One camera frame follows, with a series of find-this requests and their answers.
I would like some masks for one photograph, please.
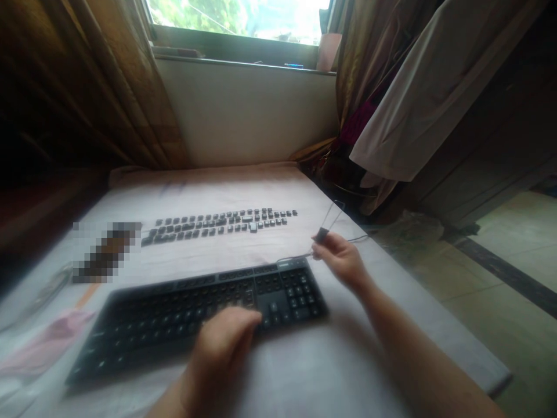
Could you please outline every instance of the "window frame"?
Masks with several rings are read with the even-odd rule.
[[[278,67],[299,64],[308,70],[315,70],[317,66],[317,45],[162,26],[154,23],[147,0],[142,0],[142,4],[142,20],[149,22],[147,35],[154,46],[195,49],[201,57],[219,61],[259,63]]]

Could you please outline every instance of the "hand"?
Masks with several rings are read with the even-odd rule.
[[[260,312],[227,308],[203,326],[182,375],[180,401],[186,416],[203,415],[234,378],[260,322]]]
[[[322,244],[313,243],[312,250],[313,258],[323,260],[337,279],[357,296],[373,284],[356,246],[339,234],[329,232]]]

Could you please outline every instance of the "keycap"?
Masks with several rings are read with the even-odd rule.
[[[295,320],[304,320],[309,318],[309,309],[308,308],[300,308],[294,310],[294,319]]]

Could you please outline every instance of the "white cloth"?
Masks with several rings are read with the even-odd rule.
[[[110,291],[124,286],[163,282],[206,273],[276,262],[307,253],[331,200],[294,163],[189,171],[138,171],[114,178],[114,187],[73,231],[0,304],[24,308],[52,272],[83,257],[108,222],[142,222],[142,236],[156,219],[272,207],[299,215],[287,225],[257,233],[223,235],[133,246],[111,283],[102,284],[85,306],[98,312]],[[336,216],[331,210],[330,217]],[[332,227],[347,239],[364,235],[342,213]],[[441,304],[371,239],[356,243],[378,285],[454,359],[485,391],[509,377],[509,370]],[[400,394],[375,353],[375,334],[356,298],[322,261],[310,266],[329,307],[329,317],[299,329],[258,338],[236,393],[219,417],[409,417]],[[37,317],[48,323],[81,298],[87,285],[73,284]],[[32,386],[40,393],[23,417],[142,417],[168,384],[184,369],[185,359],[115,377],[78,393],[64,386],[93,322],[56,364]],[[4,344],[0,334],[0,347]]]
[[[412,181],[543,11],[547,0],[446,0],[419,36],[350,154]]]

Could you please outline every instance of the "floor tile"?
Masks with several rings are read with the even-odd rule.
[[[557,244],[556,214],[557,199],[534,192],[519,193],[480,219],[480,232],[470,238],[506,259]]]
[[[557,292],[557,246],[525,251],[507,258],[507,262],[518,270]]]
[[[507,285],[444,302],[510,368],[497,398],[508,417],[557,416],[557,321]]]

